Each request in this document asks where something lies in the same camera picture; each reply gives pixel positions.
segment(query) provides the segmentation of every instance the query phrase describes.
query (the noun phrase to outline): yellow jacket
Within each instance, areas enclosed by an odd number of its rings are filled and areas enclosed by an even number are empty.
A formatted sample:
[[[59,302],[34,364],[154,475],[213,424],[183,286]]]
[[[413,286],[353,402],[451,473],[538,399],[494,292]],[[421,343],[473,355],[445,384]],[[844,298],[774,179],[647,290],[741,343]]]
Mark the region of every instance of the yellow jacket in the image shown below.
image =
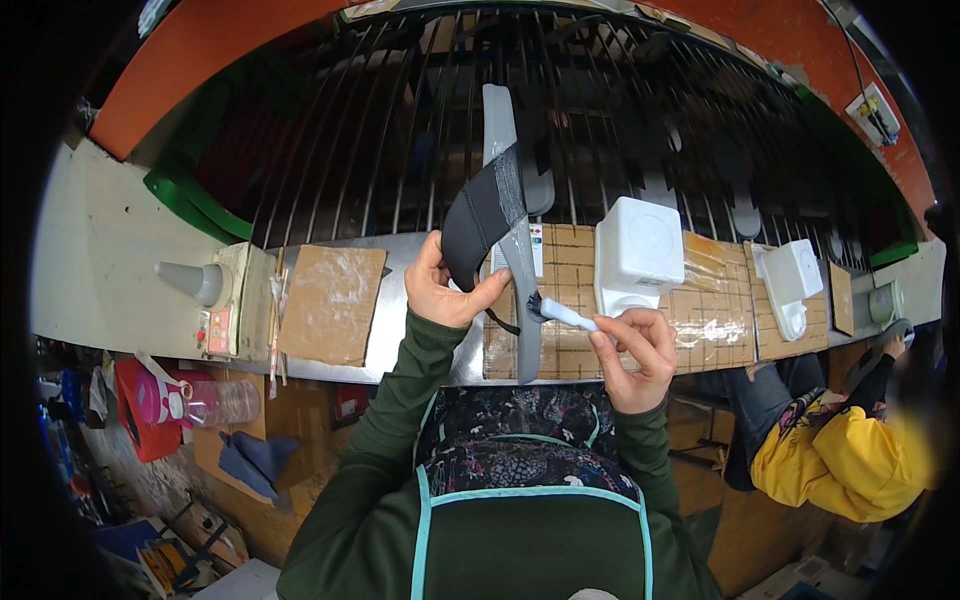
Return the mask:
[[[781,504],[809,500],[860,523],[896,516],[928,485],[923,439],[858,406],[836,414],[843,402],[830,391],[795,400],[754,458],[754,485]]]

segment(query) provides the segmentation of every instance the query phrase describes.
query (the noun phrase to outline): flip-flop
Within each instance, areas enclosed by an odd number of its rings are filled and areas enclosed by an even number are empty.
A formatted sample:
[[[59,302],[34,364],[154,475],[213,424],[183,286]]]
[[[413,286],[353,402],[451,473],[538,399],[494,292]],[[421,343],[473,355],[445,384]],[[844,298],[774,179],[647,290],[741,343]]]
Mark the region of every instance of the flip-flop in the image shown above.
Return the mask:
[[[850,393],[856,389],[856,386],[863,381],[863,378],[867,376],[867,373],[872,371],[876,367],[877,363],[880,362],[880,358],[883,356],[883,347],[887,342],[894,339],[895,337],[903,337],[903,343],[907,348],[910,348],[910,345],[913,344],[913,325],[907,319],[898,319],[890,323],[886,329],[883,330],[883,333],[876,338],[874,345],[864,352],[863,356],[860,357],[860,360],[856,361],[850,370],[847,371],[847,378],[844,382],[844,385],[847,387],[847,392]]]
[[[503,91],[509,94],[505,87],[485,85],[484,102]],[[470,292],[476,285],[488,252],[493,244],[500,242],[507,265],[514,274],[516,326],[505,324],[490,309],[487,314],[518,337],[516,379],[523,385],[536,379],[540,370],[540,323],[527,309],[527,300],[537,292],[537,274],[518,161],[513,107],[509,96],[506,102],[498,104],[502,114],[498,115],[497,127],[493,128],[499,131],[496,143],[492,144],[493,158],[457,193],[446,212],[441,251],[453,282],[464,292]]]

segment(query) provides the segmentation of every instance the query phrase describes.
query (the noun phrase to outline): black strap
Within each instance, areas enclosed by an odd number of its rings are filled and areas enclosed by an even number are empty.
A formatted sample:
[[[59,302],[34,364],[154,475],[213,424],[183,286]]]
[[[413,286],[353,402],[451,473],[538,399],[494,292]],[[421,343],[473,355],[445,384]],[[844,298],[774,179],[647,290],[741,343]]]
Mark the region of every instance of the black strap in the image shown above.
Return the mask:
[[[511,324],[509,324],[509,323],[504,323],[503,321],[500,321],[500,319],[493,313],[493,309],[492,309],[492,308],[488,308],[488,309],[487,309],[487,316],[489,316],[491,319],[493,319],[493,322],[494,322],[494,323],[496,323],[496,324],[500,325],[501,327],[503,327],[504,329],[506,329],[509,333],[513,333],[514,335],[520,335],[520,328],[519,328],[519,327],[517,327],[516,325],[511,325]]]

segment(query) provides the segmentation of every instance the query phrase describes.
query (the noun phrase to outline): apron trim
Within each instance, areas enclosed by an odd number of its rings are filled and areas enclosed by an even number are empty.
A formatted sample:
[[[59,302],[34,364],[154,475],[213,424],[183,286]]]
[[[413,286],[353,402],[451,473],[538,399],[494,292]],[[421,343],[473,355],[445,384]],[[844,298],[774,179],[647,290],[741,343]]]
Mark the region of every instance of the apron trim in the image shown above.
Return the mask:
[[[426,469],[417,467],[417,483],[420,486],[420,525],[417,527],[417,545],[414,547],[414,572],[410,582],[411,600],[421,600],[423,583],[426,581],[426,544],[430,539],[430,484]]]
[[[430,512],[434,507],[464,500],[482,498],[536,497],[545,495],[588,495],[612,500],[637,512],[640,517],[640,534],[643,538],[643,587],[644,598],[652,600],[654,593],[653,544],[650,541],[650,525],[647,523],[646,501],[643,491],[639,491],[639,502],[610,490],[587,486],[535,486],[532,488],[494,488],[485,490],[464,490],[430,497],[430,487],[423,465],[417,467],[417,481],[420,484],[420,526],[417,530],[417,545],[414,551],[413,581],[410,586],[411,600],[421,600],[426,576],[426,546],[430,537]]]
[[[587,439],[587,447],[593,448],[593,441],[597,439],[597,434],[600,433],[600,415],[597,415],[596,404],[591,402],[590,408],[593,409],[593,418],[596,420],[596,424],[593,425],[593,433],[591,433],[589,439]]]
[[[426,404],[426,409],[423,411],[423,417],[420,418],[420,429],[417,430],[417,438],[414,440],[414,451],[410,457],[410,467],[417,468],[417,446],[420,445],[420,436],[423,435],[423,427],[426,425],[426,418],[430,416],[430,411],[433,410],[433,405],[437,401],[437,394],[440,393],[440,390],[437,390],[430,397],[430,401]]]

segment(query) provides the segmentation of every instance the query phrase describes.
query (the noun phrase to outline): glue applicator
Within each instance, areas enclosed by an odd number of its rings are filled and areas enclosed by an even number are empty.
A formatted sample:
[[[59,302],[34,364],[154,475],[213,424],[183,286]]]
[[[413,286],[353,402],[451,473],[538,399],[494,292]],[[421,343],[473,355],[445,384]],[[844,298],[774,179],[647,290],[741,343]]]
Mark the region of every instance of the glue applicator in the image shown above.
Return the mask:
[[[563,306],[550,297],[541,298],[540,290],[531,294],[530,298],[527,299],[527,309],[534,319],[541,323],[556,319],[571,327],[580,327],[587,331],[599,331],[597,324],[592,319],[581,317],[573,309]]]

